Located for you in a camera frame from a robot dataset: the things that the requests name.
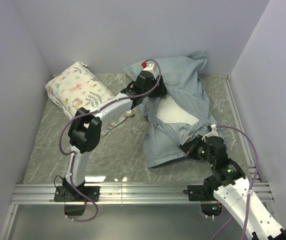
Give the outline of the blue fish print pillowcase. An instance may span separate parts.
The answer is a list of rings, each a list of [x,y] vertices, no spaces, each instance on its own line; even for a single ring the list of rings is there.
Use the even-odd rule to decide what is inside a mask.
[[[208,133],[207,127],[216,124],[210,113],[210,99],[203,81],[198,76],[207,61],[206,50],[199,50],[187,56],[157,59],[167,89],[166,95],[170,95],[179,107],[198,118],[199,122],[194,125],[164,123],[157,118],[161,97],[146,97],[138,108],[150,124],[143,142],[147,168],[186,157],[179,146],[192,141],[198,135],[204,136]]]

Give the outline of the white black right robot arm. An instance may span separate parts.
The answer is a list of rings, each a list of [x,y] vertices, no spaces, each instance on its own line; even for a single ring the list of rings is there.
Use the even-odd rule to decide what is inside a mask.
[[[246,174],[229,158],[224,140],[219,136],[202,137],[180,145],[194,160],[211,166],[211,176],[202,185],[188,185],[184,193],[189,201],[218,201],[245,230],[249,240],[286,240],[286,229],[266,209]]]

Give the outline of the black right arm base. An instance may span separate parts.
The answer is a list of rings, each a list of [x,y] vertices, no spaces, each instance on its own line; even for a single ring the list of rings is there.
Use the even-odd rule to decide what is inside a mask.
[[[182,191],[187,195],[189,202],[199,202],[201,213],[205,217],[218,218],[223,213],[222,204],[213,197],[211,188],[203,185],[188,185],[187,189]]]

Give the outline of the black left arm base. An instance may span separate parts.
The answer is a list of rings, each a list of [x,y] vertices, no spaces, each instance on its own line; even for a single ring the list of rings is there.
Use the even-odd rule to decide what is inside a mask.
[[[79,191],[97,202],[99,200],[99,186],[84,186]],[[58,186],[55,190],[53,201],[55,203],[64,203],[64,213],[69,217],[80,217],[85,213],[88,200],[77,193],[73,188],[68,191],[64,186]]]

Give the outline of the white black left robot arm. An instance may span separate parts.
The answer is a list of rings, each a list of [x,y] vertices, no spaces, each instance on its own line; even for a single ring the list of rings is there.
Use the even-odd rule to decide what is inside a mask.
[[[70,120],[68,130],[70,152],[61,153],[70,156],[69,169],[65,180],[69,186],[66,195],[72,201],[79,201],[84,195],[82,185],[85,182],[85,166],[89,153],[99,144],[102,127],[140,105],[147,97],[162,97],[166,93],[161,73],[154,70],[142,70],[135,81],[104,105],[94,110],[79,108]]]

